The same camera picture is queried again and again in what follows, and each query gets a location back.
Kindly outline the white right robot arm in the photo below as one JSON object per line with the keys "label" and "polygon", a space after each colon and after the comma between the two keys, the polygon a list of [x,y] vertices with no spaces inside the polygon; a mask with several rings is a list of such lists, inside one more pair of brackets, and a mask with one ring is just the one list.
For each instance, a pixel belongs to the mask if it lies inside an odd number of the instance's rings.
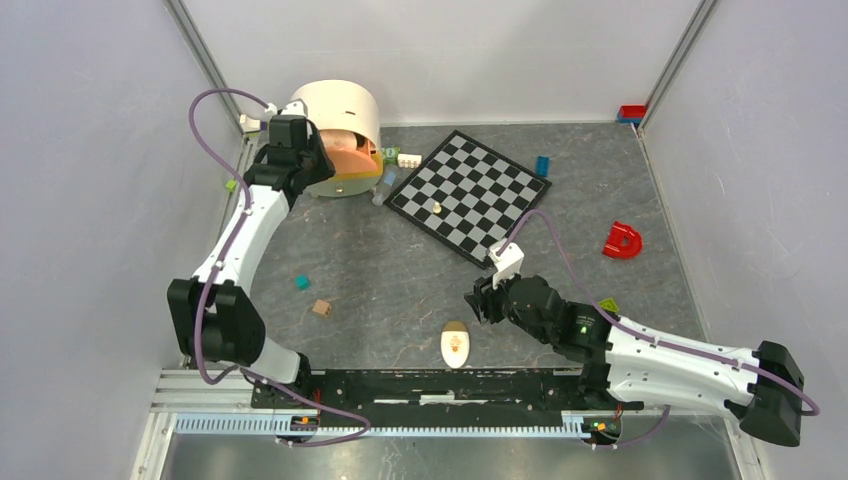
{"label": "white right robot arm", "polygon": [[782,344],[727,347],[663,333],[568,301],[540,276],[480,278],[464,299],[480,323],[508,321],[581,364],[577,392],[591,408],[678,407],[735,420],[773,445],[801,442],[804,376]]}

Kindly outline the black grey chessboard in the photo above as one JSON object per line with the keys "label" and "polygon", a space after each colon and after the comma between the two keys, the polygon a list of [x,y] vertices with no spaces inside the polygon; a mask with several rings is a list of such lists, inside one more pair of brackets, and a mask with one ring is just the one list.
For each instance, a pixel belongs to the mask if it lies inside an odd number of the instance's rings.
{"label": "black grey chessboard", "polygon": [[[505,239],[552,183],[471,136],[453,131],[388,196],[385,205],[473,265],[491,265]],[[433,207],[440,205],[440,214]]]}

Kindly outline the round pink compact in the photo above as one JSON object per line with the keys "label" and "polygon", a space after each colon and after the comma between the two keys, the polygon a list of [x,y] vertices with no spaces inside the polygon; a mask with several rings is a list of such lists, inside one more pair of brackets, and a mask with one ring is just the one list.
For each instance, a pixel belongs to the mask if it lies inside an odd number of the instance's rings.
{"label": "round pink compact", "polygon": [[320,137],[326,150],[357,150],[360,147],[359,136],[347,130],[321,130]]}

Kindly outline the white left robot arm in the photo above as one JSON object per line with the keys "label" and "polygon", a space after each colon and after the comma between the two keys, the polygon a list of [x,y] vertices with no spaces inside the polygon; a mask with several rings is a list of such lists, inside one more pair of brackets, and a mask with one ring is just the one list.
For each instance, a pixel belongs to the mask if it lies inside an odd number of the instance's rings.
{"label": "white left robot arm", "polygon": [[173,280],[167,303],[181,351],[195,361],[210,384],[239,370],[271,384],[290,407],[306,405],[314,381],[302,373],[303,354],[268,337],[265,321],[251,299],[253,280],[271,236],[307,187],[329,179],[334,170],[317,127],[304,114],[276,115],[269,141],[244,174],[236,210],[211,253],[186,279]]}

